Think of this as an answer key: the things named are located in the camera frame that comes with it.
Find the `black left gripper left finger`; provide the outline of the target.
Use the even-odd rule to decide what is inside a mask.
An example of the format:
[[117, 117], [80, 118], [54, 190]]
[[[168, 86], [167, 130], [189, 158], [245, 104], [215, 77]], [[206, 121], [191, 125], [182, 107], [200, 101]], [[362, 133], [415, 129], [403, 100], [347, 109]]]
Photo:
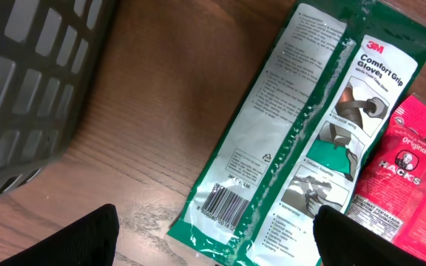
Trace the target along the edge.
[[105, 204], [0, 266], [112, 266], [119, 229], [116, 207]]

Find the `red snack bag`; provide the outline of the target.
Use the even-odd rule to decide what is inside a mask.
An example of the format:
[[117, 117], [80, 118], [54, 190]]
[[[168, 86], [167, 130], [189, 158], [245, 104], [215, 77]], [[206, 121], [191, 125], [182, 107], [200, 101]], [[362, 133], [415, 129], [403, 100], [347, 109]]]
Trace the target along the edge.
[[426, 103], [418, 95], [391, 115], [346, 215], [426, 262]]

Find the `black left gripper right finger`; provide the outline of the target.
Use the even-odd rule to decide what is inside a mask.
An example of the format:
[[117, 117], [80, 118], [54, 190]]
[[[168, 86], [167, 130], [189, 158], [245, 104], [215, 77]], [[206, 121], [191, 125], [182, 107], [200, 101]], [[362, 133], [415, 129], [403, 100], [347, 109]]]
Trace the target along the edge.
[[314, 218], [314, 240], [325, 266], [425, 266], [426, 262], [398, 248], [329, 205]]

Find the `green white packet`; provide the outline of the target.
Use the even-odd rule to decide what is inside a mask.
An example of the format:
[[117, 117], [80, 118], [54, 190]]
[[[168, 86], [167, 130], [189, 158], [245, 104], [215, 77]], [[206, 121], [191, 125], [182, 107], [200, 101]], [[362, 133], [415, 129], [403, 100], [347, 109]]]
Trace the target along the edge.
[[346, 212], [425, 62], [426, 21], [389, 1], [296, 1], [168, 237], [221, 265], [318, 265], [318, 210]]

